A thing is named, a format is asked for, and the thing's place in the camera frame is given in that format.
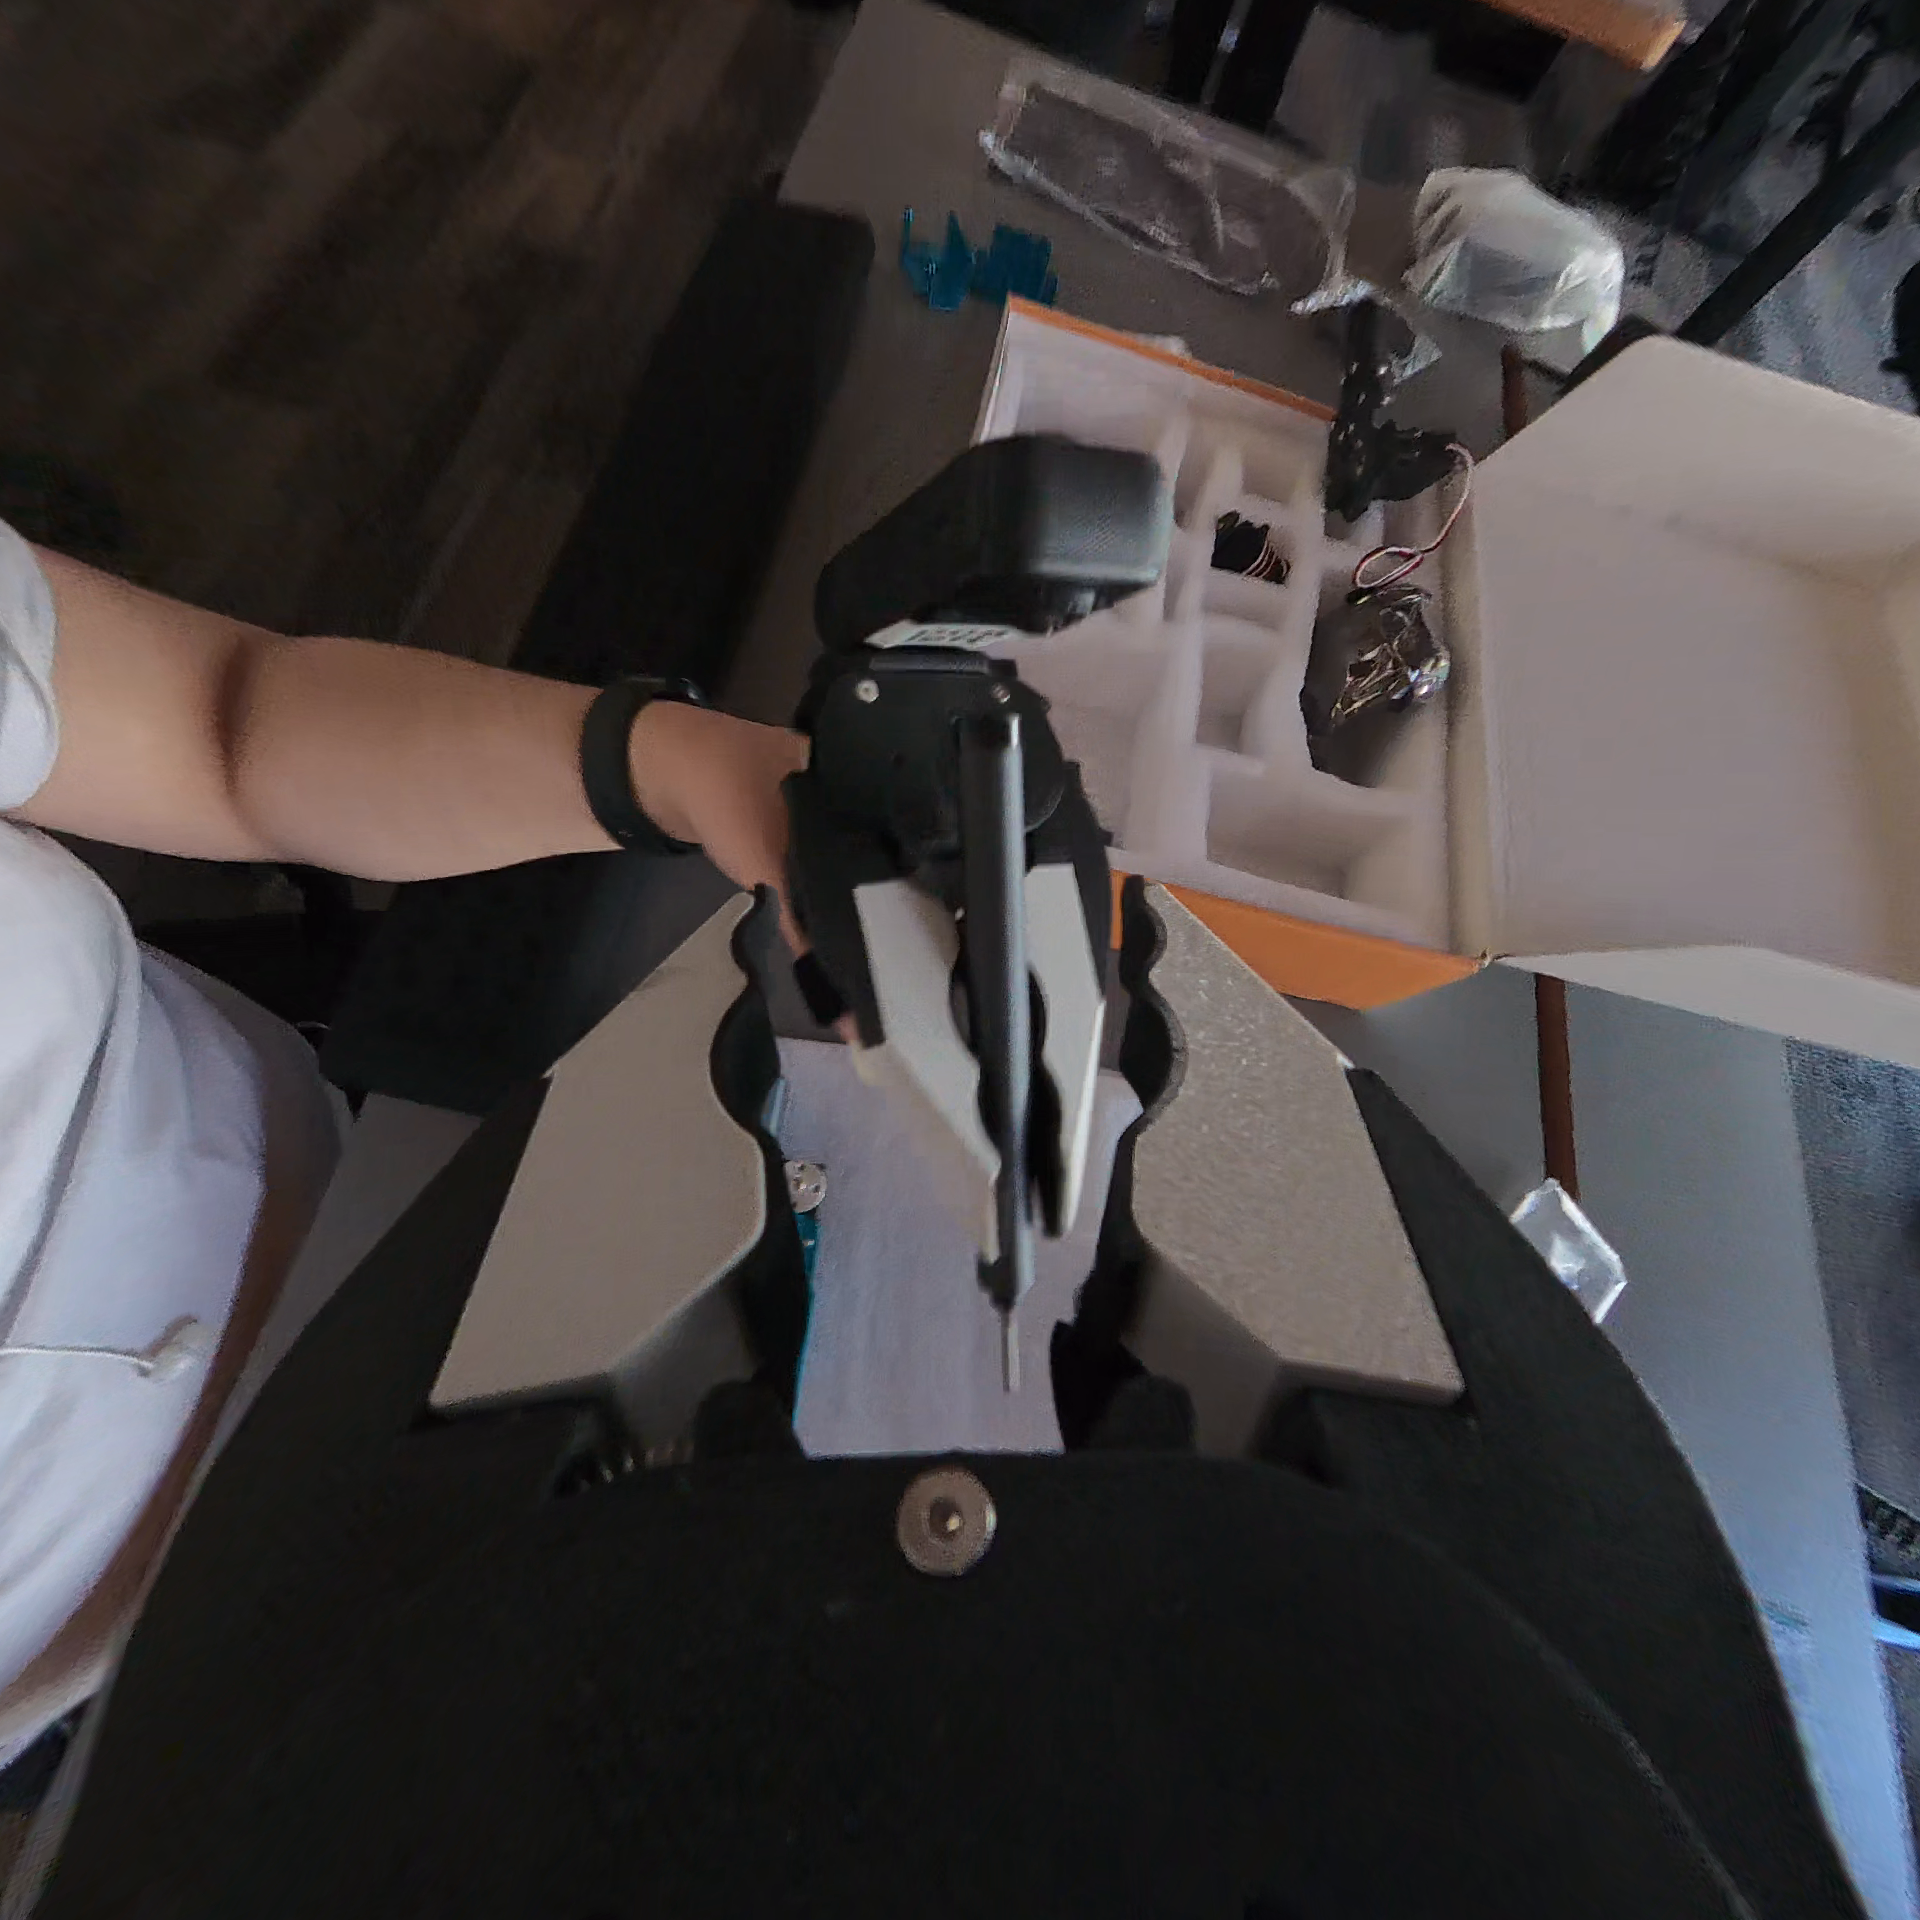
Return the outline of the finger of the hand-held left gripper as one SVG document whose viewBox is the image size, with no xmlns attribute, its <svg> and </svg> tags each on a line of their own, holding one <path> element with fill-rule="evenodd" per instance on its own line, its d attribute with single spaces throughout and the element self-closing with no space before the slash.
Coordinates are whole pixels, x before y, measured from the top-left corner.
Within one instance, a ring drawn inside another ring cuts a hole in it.
<svg viewBox="0 0 1920 1920">
<path fill-rule="evenodd" d="M 899 1103 L 944 1190 L 994 1190 L 980 1064 L 952 1011 L 957 925 L 908 879 L 861 883 L 852 900 L 879 1031 L 856 1048 L 856 1069 Z"/>
<path fill-rule="evenodd" d="M 1113 900 L 1096 886 L 1089 905 L 1068 862 L 1034 867 L 1023 882 L 1027 966 L 1039 993 L 1038 1093 L 1046 1116 L 1033 1147 L 1044 1231 L 1074 1229 L 1085 1200 L 1106 1025 Z"/>
</svg>

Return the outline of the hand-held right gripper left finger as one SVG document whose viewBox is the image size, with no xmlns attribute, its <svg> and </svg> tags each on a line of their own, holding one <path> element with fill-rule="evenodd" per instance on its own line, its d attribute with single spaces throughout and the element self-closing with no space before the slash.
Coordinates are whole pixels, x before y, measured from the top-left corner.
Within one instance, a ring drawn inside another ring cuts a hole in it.
<svg viewBox="0 0 1920 1920">
<path fill-rule="evenodd" d="M 791 1421 L 812 1309 L 767 1107 L 769 894 L 691 932 L 544 1083 L 427 1404 L 594 1403 L 640 1451 L 743 1381 Z"/>
</svg>

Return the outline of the black electric screwdriver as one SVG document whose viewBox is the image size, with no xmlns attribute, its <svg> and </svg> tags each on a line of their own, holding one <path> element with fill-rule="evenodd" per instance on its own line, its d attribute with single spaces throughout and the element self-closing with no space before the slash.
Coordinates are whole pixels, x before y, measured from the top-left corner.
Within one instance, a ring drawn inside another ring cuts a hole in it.
<svg viewBox="0 0 1920 1920">
<path fill-rule="evenodd" d="M 1017 718 L 994 708 L 957 731 L 965 871 L 965 953 L 980 1111 L 997 1155 L 994 1249 L 982 1258 L 982 1289 L 1000 1330 L 1005 1392 L 1019 1384 L 1017 1309 L 1033 1283 L 1029 1136 L 1033 1025 L 1024 952 L 1024 816 Z"/>
</svg>

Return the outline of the blue bracket servo assembly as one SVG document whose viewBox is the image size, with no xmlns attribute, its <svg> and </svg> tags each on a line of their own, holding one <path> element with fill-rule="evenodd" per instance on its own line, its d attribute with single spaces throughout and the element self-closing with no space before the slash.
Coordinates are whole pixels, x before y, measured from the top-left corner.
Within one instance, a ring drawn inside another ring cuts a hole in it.
<svg viewBox="0 0 1920 1920">
<path fill-rule="evenodd" d="M 785 1191 L 788 1227 L 771 1227 L 774 1269 L 771 1279 L 759 1285 L 757 1312 L 763 1322 L 765 1358 L 785 1380 L 788 1396 L 795 1399 L 804 1380 L 804 1355 L 811 1339 L 816 1288 L 822 1275 L 823 1211 L 829 1190 L 829 1169 L 823 1161 L 791 1155 L 785 1149 L 794 1084 L 778 1074 L 761 1109 L 759 1129 L 781 1147 L 781 1180 Z"/>
</svg>

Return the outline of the person's left forearm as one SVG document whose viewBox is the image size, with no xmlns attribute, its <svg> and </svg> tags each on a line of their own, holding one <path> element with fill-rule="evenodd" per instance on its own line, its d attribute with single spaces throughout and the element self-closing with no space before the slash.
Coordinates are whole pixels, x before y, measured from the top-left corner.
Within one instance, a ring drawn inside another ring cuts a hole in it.
<svg viewBox="0 0 1920 1920">
<path fill-rule="evenodd" d="M 5 529 L 5 816 L 92 842 L 373 882 L 612 851 L 589 689 L 280 637 Z"/>
</svg>

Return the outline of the person's left hand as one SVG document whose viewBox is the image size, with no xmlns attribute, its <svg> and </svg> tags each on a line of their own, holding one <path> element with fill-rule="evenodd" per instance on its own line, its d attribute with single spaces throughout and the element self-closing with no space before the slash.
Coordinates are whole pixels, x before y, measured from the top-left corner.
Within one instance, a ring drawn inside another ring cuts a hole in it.
<svg viewBox="0 0 1920 1920">
<path fill-rule="evenodd" d="M 806 998 L 822 980 L 790 886 L 785 788 L 808 770 L 811 742 L 713 708 L 654 701 L 635 718 L 629 761 L 637 804 L 664 835 L 698 846 L 745 892 L 774 892 Z"/>
</svg>

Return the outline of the white foam sheet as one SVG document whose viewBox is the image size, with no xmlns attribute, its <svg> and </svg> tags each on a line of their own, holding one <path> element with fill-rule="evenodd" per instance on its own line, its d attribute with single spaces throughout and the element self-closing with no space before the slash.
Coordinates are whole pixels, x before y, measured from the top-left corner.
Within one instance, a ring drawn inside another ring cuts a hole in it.
<svg viewBox="0 0 1920 1920">
<path fill-rule="evenodd" d="M 804 1455 L 1058 1455 L 1049 1335 L 1074 1318 L 1092 1269 L 1116 1141 L 1139 1116 L 1134 1091 L 1119 1072 L 1099 1074 L 1085 1207 L 1068 1238 L 1038 1244 L 1010 1392 L 967 1223 L 889 1100 L 838 1043 L 783 1040 L 781 1069 L 781 1147 L 825 1173 L 795 1412 Z"/>
</svg>

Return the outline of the crumpled clear plastic wrap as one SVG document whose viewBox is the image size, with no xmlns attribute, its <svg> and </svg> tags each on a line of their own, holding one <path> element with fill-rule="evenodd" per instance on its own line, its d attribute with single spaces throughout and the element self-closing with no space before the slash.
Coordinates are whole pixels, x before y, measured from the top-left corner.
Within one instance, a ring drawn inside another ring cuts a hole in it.
<svg viewBox="0 0 1920 1920">
<path fill-rule="evenodd" d="M 1510 1215 L 1516 1231 L 1599 1327 L 1625 1293 L 1625 1263 L 1575 1196 L 1549 1176 Z"/>
</svg>

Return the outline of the black wristband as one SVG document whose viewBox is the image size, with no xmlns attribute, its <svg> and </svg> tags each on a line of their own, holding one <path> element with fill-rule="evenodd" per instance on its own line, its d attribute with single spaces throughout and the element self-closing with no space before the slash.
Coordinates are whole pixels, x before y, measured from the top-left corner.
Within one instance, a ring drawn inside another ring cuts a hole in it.
<svg viewBox="0 0 1920 1920">
<path fill-rule="evenodd" d="M 647 858 L 687 858 L 693 840 L 670 835 L 647 813 L 635 791 L 633 734 L 654 705 L 707 708 L 704 690 L 687 677 L 624 674 L 591 699 L 578 749 L 580 780 L 589 810 L 618 851 Z"/>
</svg>

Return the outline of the blue metal brackets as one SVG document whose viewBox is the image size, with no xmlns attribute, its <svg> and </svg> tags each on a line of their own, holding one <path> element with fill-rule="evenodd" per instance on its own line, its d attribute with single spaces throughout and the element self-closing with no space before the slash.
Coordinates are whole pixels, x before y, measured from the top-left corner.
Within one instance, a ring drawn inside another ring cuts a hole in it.
<svg viewBox="0 0 1920 1920">
<path fill-rule="evenodd" d="M 935 312 L 1010 300 L 1054 308 L 1060 293 L 1049 238 L 997 224 L 990 239 L 976 247 L 957 217 L 947 217 L 944 234 L 926 236 L 913 207 L 901 217 L 899 267 L 913 298 Z"/>
</svg>

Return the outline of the black robot claw part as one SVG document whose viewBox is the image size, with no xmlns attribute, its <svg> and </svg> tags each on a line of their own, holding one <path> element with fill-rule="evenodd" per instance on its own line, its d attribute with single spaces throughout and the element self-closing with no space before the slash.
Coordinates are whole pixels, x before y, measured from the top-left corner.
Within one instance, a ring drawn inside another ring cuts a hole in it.
<svg viewBox="0 0 1920 1920">
<path fill-rule="evenodd" d="M 1375 298 L 1347 305 L 1342 379 L 1324 468 L 1324 506 L 1359 521 L 1381 503 L 1405 503 L 1446 482 L 1470 482 L 1473 455 L 1452 434 L 1402 426 L 1385 412 L 1401 382 L 1401 348 L 1415 335 Z"/>
</svg>

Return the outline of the black part in clear bag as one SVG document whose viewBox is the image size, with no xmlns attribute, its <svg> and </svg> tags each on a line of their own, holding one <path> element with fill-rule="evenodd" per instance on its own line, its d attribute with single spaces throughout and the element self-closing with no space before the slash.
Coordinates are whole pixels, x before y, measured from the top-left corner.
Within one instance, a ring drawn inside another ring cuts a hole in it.
<svg viewBox="0 0 1920 1920">
<path fill-rule="evenodd" d="M 980 144 L 1005 180 L 1225 295 L 1297 315 L 1354 298 L 1355 186 L 1338 170 L 1247 151 L 1172 109 L 1034 67 L 1008 73 Z"/>
</svg>

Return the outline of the orange cardboard box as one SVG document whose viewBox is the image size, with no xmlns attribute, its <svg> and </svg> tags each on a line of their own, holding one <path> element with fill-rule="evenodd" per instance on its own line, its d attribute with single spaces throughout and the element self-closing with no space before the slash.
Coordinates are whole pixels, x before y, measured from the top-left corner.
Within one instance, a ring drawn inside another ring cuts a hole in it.
<svg viewBox="0 0 1920 1920">
<path fill-rule="evenodd" d="M 1415 584 L 1440 699 L 1318 763 L 1300 692 L 1363 554 L 1274 387 L 1012 304 L 978 441 L 1153 454 L 1158 584 L 1015 649 L 1109 831 L 1286 994 L 1372 1010 L 1491 963 L 1915 1067 L 1915 420 L 1648 341 L 1475 465 Z M 1210 569 L 1264 520 L 1292 576 Z"/>
</svg>

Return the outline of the clear bag wrapped object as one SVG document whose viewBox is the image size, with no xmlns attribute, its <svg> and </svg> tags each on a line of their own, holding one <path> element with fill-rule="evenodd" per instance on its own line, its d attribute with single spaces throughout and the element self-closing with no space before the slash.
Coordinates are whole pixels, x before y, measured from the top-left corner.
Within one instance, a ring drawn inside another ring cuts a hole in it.
<svg viewBox="0 0 1920 1920">
<path fill-rule="evenodd" d="M 1625 253 L 1518 171 L 1444 168 L 1414 197 L 1402 285 L 1431 311 L 1516 333 L 1571 329 L 1596 348 L 1620 319 Z"/>
</svg>

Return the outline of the white wired earbud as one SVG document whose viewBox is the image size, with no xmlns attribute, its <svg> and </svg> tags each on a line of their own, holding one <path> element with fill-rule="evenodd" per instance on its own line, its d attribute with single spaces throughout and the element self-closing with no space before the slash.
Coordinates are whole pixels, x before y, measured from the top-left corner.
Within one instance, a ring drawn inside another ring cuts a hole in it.
<svg viewBox="0 0 1920 1920">
<path fill-rule="evenodd" d="M 98 1362 L 140 1380 L 177 1380 L 210 1355 L 207 1330 L 194 1315 L 180 1315 L 142 1347 L 5 1342 L 5 1362 Z"/>
</svg>

